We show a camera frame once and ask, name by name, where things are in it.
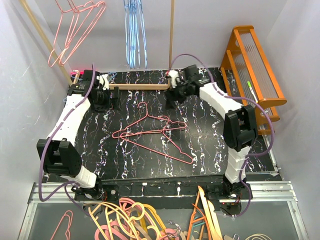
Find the blue hanger hung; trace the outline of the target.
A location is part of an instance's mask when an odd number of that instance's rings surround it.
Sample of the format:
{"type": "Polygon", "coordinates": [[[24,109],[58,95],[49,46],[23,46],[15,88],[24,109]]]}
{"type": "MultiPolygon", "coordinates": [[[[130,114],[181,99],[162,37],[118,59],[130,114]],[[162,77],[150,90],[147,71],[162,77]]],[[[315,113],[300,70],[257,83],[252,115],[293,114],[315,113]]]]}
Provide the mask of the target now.
{"type": "Polygon", "coordinates": [[[135,0],[130,0],[130,58],[131,58],[131,69],[136,66],[136,45],[137,45],[137,35],[136,35],[136,13],[137,5],[135,0]]]}
{"type": "Polygon", "coordinates": [[[138,2],[138,12],[139,12],[139,17],[140,17],[142,39],[143,39],[144,63],[145,63],[145,67],[147,67],[148,66],[147,37],[146,37],[146,28],[145,28],[143,4],[142,4],[141,0],[138,0],[137,2],[138,2]]]}
{"type": "Polygon", "coordinates": [[[140,15],[138,11],[138,1],[136,0],[136,53],[135,53],[135,69],[142,65],[143,58],[143,36],[140,22],[140,15]]]}

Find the light blue wire hanger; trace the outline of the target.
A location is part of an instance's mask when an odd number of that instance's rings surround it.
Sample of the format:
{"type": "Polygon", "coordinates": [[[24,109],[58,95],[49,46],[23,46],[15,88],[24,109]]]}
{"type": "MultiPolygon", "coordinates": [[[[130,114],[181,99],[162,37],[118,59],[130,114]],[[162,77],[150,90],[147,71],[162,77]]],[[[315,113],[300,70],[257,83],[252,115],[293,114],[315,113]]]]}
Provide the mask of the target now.
{"type": "Polygon", "coordinates": [[[138,2],[129,1],[129,31],[130,31],[130,67],[135,69],[137,64],[140,65],[140,41],[138,25],[138,2]]]}

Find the pink wire hanger hung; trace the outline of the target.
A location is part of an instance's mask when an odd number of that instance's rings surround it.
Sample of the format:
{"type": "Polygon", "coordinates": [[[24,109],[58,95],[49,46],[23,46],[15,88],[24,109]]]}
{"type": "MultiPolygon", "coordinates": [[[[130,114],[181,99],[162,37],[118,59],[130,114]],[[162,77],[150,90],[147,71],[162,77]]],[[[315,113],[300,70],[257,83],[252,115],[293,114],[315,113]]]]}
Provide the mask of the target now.
{"type": "MultiPolygon", "coordinates": [[[[88,9],[91,0],[57,0],[55,3],[60,11],[60,19],[55,31],[53,45],[57,55],[68,47],[64,52],[61,62],[67,63],[71,56],[76,52],[76,44],[89,27],[92,9],[88,9]]],[[[48,65],[53,67],[54,57],[48,60],[48,65]]]]}

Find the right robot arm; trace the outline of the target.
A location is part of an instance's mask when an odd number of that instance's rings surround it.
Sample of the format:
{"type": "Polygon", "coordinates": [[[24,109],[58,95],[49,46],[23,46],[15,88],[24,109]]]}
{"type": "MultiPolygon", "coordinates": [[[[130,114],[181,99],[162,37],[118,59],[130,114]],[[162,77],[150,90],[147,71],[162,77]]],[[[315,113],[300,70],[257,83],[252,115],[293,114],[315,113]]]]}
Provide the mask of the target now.
{"type": "Polygon", "coordinates": [[[196,65],[184,68],[184,77],[168,70],[169,88],[164,92],[166,108],[173,109],[189,96],[207,102],[223,118],[223,140],[228,147],[227,167],[219,184],[219,193],[230,199],[247,187],[245,165],[253,142],[258,136],[254,108],[228,98],[215,82],[203,77],[196,65]]]}

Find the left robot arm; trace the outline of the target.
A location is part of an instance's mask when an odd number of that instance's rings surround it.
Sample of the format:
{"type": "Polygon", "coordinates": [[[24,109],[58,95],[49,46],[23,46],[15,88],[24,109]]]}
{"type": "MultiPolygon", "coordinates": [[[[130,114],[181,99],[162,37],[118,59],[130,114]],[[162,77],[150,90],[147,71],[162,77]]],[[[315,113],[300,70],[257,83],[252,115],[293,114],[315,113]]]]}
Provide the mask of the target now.
{"type": "Polygon", "coordinates": [[[103,195],[98,175],[88,170],[75,148],[80,124],[88,110],[101,113],[120,108],[120,89],[109,86],[110,75],[86,69],[82,77],[67,91],[62,113],[47,138],[39,139],[36,148],[40,157],[40,176],[53,174],[72,184],[71,190],[88,199],[103,195]]]}

